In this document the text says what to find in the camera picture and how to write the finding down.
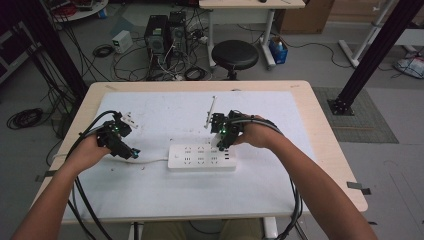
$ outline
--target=floor mat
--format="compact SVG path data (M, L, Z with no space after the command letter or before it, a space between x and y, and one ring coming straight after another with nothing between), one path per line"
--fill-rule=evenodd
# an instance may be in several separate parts
M341 88L313 90L339 142L399 143L365 89L352 104L354 116L336 116L331 113L327 99L336 99Z

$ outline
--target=power outlet socket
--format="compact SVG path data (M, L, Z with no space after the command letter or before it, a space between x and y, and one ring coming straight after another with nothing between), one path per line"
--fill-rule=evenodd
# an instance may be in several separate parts
M169 148L168 168L173 171L235 171L234 150L210 144L174 144Z

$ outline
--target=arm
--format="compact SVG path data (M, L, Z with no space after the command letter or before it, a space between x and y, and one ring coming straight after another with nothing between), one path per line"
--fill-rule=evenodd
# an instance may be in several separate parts
M84 139L55 173L12 239L57 239L75 178L109 152L97 146L95 135Z
M234 144L243 142L267 148L278 157L330 239L377 239L343 190L286 137L266 126L250 123Z

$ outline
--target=forearm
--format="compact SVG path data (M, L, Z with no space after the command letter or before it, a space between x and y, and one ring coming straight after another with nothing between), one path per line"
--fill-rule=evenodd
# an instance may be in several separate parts
M276 135L269 149L280 159L330 239L376 238L362 214L334 180L287 138Z
M12 239L57 239L76 173L61 168L54 175Z

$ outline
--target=table leg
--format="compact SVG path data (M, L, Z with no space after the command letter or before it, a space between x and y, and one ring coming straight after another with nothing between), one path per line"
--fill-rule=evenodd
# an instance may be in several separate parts
M268 63L268 69L270 69L271 67L275 67L276 65L274 58L272 57L271 51L269 50L269 47L268 47L269 35L271 33L272 20L274 18L274 13L275 13L275 9L269 10L268 19L266 21L266 29L265 29L264 37L263 39L261 39L261 47L262 47L262 51L264 52L265 59Z
M208 20L209 20L209 36L208 36L208 57L209 57L209 66L210 68L215 68L216 63L212 59L212 49L214 47L213 45L213 10L209 10L208 12Z

